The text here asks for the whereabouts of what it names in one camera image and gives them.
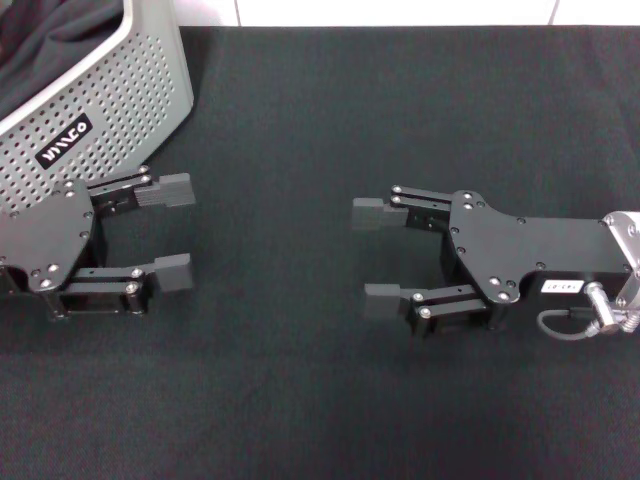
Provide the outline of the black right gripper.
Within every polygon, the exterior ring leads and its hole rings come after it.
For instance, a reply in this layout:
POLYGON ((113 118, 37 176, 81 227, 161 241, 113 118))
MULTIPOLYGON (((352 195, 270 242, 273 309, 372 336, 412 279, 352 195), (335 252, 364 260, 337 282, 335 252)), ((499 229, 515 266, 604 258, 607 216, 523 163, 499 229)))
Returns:
POLYGON ((452 285, 366 284, 367 319, 401 318, 421 339, 498 331, 516 305, 546 320, 591 322, 586 287, 610 300, 631 273, 601 221, 511 216, 477 193, 459 191, 439 199, 438 225, 442 269, 452 285))

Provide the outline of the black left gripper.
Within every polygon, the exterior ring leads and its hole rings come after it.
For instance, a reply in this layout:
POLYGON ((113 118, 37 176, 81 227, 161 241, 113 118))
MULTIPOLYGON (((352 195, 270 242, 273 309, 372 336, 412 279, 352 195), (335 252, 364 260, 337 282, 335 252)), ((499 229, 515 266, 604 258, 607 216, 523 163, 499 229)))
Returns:
POLYGON ((0 300, 42 300, 53 320, 88 314, 143 315, 157 292, 194 286, 188 254, 128 267, 96 267, 104 238, 95 217, 196 203, 188 173, 154 176, 149 166, 55 183, 23 210, 0 210, 0 300))

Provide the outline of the black tablecloth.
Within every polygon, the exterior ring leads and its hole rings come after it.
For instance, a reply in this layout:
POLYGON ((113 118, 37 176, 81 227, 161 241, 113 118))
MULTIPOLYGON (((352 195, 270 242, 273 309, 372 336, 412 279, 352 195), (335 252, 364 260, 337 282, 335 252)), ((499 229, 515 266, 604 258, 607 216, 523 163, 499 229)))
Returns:
POLYGON ((152 159, 197 202, 104 225, 188 252, 142 317, 0 301, 0 480, 640 480, 640 334, 413 338, 366 283, 439 240, 356 197, 473 189, 510 214, 640 208, 640 27, 182 29, 195 105, 152 159))

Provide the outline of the grey perforated storage box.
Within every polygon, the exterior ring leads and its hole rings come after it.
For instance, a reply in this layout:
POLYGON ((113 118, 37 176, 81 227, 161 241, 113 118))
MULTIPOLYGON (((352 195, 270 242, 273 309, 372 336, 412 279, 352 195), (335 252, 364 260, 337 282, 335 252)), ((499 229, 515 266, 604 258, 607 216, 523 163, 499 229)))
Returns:
POLYGON ((140 170, 191 111, 173 0, 122 0, 118 29, 0 120, 0 211, 30 208, 58 182, 140 170))

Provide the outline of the black cloth pile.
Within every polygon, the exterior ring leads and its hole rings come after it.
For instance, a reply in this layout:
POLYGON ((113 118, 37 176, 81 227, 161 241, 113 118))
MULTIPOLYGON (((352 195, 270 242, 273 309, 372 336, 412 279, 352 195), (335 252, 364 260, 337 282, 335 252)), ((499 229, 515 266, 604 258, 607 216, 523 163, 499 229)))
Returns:
POLYGON ((12 0, 0 14, 0 120, 121 26, 124 0, 12 0))

